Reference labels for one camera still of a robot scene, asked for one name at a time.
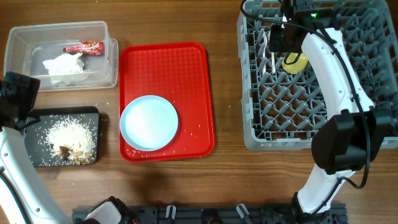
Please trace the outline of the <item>white plastic fork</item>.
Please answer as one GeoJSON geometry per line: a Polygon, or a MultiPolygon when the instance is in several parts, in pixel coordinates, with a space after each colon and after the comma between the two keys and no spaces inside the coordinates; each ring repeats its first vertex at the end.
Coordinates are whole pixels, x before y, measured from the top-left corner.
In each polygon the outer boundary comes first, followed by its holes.
{"type": "Polygon", "coordinates": [[[272,73],[276,74],[276,67],[275,67],[275,53],[271,52],[271,66],[272,66],[272,73]]]}

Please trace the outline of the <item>white napkin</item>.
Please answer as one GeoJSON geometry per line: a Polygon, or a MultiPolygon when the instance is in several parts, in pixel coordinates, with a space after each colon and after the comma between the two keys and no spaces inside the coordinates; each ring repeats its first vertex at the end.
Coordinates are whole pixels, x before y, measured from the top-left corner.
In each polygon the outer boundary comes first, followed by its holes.
{"type": "Polygon", "coordinates": [[[80,82],[88,78],[87,72],[84,70],[85,63],[80,59],[82,53],[62,54],[55,59],[43,61],[44,67],[48,70],[51,84],[66,84],[72,82],[80,82]]]}

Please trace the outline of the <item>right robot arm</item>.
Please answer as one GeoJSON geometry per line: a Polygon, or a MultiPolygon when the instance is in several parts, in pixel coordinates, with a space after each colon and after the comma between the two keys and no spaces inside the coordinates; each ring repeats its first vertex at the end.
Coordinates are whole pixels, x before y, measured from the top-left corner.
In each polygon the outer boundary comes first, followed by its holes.
{"type": "Polygon", "coordinates": [[[272,26],[269,47],[306,56],[326,104],[327,122],[311,143],[315,166],[292,201],[297,221],[308,223],[326,217],[344,183],[356,189],[366,185],[391,116],[376,109],[362,89],[332,9],[282,1],[282,11],[286,20],[272,26]]]}

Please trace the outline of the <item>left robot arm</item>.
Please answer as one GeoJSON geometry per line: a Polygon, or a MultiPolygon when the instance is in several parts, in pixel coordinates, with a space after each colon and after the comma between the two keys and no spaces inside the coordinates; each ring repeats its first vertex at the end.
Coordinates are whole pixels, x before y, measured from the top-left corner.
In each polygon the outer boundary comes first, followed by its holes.
{"type": "Polygon", "coordinates": [[[40,80],[6,72],[1,80],[1,206],[10,223],[73,223],[32,165],[23,132],[40,122],[32,113],[40,80]]]}

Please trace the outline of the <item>red snack wrapper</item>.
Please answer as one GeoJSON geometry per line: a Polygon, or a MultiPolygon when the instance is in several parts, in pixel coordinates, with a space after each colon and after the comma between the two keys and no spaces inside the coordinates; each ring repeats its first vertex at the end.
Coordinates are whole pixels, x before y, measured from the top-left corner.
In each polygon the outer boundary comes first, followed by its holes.
{"type": "Polygon", "coordinates": [[[78,44],[63,48],[66,53],[82,53],[87,55],[103,55],[104,43],[102,41],[83,41],[78,44]]]}

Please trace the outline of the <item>large light blue plate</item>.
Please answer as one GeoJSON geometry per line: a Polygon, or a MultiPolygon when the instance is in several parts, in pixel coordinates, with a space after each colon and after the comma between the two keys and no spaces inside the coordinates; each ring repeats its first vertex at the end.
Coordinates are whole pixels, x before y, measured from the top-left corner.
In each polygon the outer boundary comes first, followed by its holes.
{"type": "Polygon", "coordinates": [[[140,151],[156,151],[175,137],[177,110],[165,98],[145,95],[132,100],[122,111],[119,129],[125,142],[140,151]]]}

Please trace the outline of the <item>yellow plastic cup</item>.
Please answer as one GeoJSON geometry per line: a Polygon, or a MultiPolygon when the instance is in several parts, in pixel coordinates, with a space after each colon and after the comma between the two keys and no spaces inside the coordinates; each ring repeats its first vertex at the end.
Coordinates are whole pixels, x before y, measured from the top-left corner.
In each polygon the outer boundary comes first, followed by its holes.
{"type": "Polygon", "coordinates": [[[304,54],[287,53],[282,61],[282,68],[290,74],[303,72],[308,64],[308,58],[304,54]]]}

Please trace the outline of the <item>white plastic spoon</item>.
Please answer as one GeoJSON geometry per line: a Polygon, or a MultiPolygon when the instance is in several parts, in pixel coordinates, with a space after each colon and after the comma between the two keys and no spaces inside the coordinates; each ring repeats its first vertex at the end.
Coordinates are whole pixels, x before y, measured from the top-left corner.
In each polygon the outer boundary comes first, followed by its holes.
{"type": "MultiPolygon", "coordinates": [[[[264,50],[263,50],[263,53],[262,53],[262,57],[263,58],[267,58],[266,57],[266,50],[267,50],[267,46],[268,46],[268,43],[269,43],[269,33],[268,32],[264,32],[263,33],[263,43],[264,43],[264,50]]],[[[266,74],[266,67],[267,67],[266,64],[267,63],[265,63],[263,68],[262,68],[262,75],[266,74]]]]}

